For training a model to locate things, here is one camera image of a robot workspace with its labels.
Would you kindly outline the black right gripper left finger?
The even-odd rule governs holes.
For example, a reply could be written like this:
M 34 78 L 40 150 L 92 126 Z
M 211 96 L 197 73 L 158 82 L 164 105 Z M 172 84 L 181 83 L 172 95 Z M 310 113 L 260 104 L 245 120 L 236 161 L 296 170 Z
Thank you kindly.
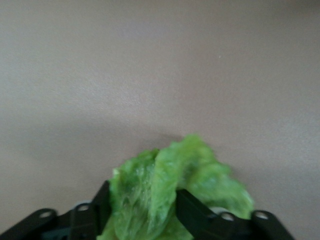
M 59 215 L 55 209 L 32 212 L 0 234 L 2 240 L 95 240 L 111 216 L 110 183 L 106 180 L 91 201 Z

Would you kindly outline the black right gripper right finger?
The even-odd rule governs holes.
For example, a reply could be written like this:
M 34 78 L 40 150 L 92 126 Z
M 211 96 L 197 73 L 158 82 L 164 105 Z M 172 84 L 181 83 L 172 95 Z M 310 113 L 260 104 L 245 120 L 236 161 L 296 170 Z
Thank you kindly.
M 293 240 L 272 213 L 254 210 L 249 219 L 215 213 L 185 189 L 176 192 L 176 217 L 194 240 Z

